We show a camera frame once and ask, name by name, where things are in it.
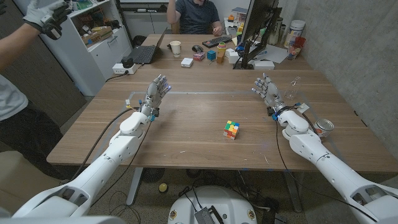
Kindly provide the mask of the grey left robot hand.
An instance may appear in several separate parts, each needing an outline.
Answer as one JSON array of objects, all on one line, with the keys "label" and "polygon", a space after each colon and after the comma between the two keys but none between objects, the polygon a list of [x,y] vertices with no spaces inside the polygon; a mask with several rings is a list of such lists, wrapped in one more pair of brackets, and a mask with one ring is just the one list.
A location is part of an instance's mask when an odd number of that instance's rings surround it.
[{"label": "grey left robot hand", "polygon": [[165,75],[159,75],[148,86],[140,112],[146,116],[157,114],[162,98],[171,90]]}]

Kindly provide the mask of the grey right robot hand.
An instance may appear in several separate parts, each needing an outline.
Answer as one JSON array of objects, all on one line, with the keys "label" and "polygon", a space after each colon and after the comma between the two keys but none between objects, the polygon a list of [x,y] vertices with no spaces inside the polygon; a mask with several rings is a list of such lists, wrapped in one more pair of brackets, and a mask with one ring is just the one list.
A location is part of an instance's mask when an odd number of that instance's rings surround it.
[{"label": "grey right robot hand", "polygon": [[278,116],[287,109],[287,105],[271,78],[266,73],[263,73],[262,76],[263,78],[256,79],[254,82],[256,88],[251,90],[261,97],[265,105],[270,108],[270,113]]}]

